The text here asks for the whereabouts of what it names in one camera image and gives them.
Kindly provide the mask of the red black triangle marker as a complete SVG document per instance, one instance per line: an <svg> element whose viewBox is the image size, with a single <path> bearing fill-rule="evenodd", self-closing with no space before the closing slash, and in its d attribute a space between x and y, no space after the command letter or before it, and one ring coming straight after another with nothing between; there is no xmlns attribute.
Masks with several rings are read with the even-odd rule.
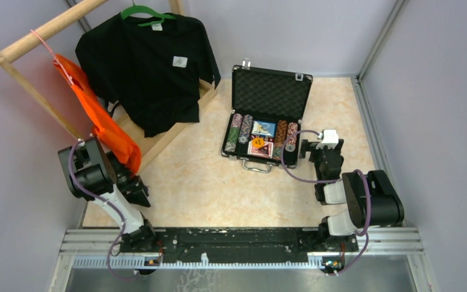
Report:
<svg viewBox="0 0 467 292"><path fill-rule="evenodd" d="M255 148L254 150L254 155L263 157L263 158L272 158L272 152L273 152L273 144L265 144L261 148Z"/></svg>

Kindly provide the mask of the blue playing card box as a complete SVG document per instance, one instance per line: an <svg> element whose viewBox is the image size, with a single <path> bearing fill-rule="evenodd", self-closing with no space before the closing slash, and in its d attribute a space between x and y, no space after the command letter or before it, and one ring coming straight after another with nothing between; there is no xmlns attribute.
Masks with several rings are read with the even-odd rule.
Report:
<svg viewBox="0 0 467 292"><path fill-rule="evenodd" d="M257 136L274 137L277 125L272 122L255 120L251 133Z"/></svg>

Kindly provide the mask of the clear round button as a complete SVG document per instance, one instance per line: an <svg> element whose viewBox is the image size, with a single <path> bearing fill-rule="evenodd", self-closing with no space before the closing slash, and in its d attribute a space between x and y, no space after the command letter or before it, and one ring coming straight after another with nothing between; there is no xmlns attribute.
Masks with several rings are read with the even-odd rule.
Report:
<svg viewBox="0 0 467 292"><path fill-rule="evenodd" d="M260 136L274 137L275 124L267 122L257 122L254 125L254 133Z"/></svg>

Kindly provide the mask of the orange round dealer button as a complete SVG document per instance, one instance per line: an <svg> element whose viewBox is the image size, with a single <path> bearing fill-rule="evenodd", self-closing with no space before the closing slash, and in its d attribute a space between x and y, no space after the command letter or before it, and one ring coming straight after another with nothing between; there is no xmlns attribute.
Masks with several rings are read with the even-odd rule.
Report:
<svg viewBox="0 0 467 292"><path fill-rule="evenodd" d="M252 146L255 148L261 148L265 145L265 140L262 137L255 137L252 140Z"/></svg>

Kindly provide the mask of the black aluminium poker case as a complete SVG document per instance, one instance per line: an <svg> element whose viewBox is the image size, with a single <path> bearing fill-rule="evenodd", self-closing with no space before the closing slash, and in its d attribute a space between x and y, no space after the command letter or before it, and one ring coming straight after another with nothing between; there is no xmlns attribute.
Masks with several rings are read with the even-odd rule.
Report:
<svg viewBox="0 0 467 292"><path fill-rule="evenodd" d="M289 169L296 168L300 148L298 131L302 127L313 80L314 78L310 74L257 68L250 66L246 61L243 64L233 66L231 111L220 150L221 155L225 158L240 160L243 163L256 162L267 165L266 173L281 164L285 164ZM285 145L288 142L286 139L283 143L280 160L248 155L249 142L255 137L262 137L265 141L273 143L275 141L275 136L257 136L252 133L250 133L247 143L240 144L237 141L235 151L224 151L230 123L236 113L241 114L243 117L247 114L251 115L253 123L255 120L272 122L276 125L280 120L285 120L288 124L290 122L297 123L295 151L288 152L285 150Z"/></svg>

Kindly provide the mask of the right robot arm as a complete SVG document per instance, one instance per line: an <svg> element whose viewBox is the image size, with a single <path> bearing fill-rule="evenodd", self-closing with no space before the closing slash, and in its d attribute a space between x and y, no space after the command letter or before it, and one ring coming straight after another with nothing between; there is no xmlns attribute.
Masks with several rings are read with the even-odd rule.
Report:
<svg viewBox="0 0 467 292"><path fill-rule="evenodd" d="M403 204L385 171L342 172L343 144L340 140L330 148L304 139L299 154L300 158L310 154L317 178L316 200L323 206L347 206L338 214L323 218L319 225L318 243L327 250L343 248L357 231L400 226L405 217Z"/></svg>

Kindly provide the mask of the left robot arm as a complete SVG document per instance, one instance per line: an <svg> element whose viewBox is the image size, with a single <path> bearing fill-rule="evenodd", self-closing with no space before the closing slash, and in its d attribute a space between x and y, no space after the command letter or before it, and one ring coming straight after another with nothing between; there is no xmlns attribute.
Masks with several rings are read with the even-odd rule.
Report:
<svg viewBox="0 0 467 292"><path fill-rule="evenodd" d="M101 207L119 226L122 252L152 251L157 238L135 206L150 207L148 187L94 137L58 151L64 178L76 198Z"/></svg>

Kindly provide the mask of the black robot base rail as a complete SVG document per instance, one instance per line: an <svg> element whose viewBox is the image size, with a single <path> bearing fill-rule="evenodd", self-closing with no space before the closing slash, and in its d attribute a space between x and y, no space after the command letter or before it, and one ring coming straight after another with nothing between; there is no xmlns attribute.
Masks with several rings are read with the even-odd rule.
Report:
<svg viewBox="0 0 467 292"><path fill-rule="evenodd" d="M319 228L162 228L124 235L119 251L153 252L163 263L305 263L311 252L357 252L354 235L335 237Z"/></svg>

